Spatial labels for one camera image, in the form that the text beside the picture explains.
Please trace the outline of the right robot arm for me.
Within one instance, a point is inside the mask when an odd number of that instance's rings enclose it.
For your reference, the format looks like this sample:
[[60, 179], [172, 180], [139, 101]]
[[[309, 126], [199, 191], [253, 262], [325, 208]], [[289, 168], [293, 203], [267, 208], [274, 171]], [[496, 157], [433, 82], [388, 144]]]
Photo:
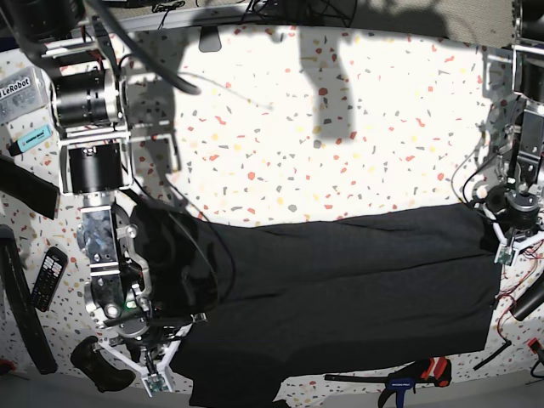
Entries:
[[84, 298], [98, 328], [73, 365], [102, 392], [139, 379], [147, 394], [170, 392], [170, 363], [192, 326], [158, 314], [150, 266], [136, 250], [138, 228], [116, 203], [134, 181], [127, 79], [111, 44], [122, 41], [146, 68], [185, 94], [198, 88], [154, 59], [102, 1], [4, 1], [6, 20], [26, 58], [50, 81], [59, 135], [59, 190], [82, 198], [76, 238], [89, 261]]

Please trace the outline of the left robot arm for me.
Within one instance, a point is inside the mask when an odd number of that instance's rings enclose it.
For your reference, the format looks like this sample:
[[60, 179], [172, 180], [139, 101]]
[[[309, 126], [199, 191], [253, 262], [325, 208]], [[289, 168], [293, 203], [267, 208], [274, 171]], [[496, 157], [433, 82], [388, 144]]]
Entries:
[[494, 233], [495, 263], [512, 266], [543, 241], [543, 3], [512, 3], [513, 35], [480, 48], [488, 116], [450, 177], [457, 201]]

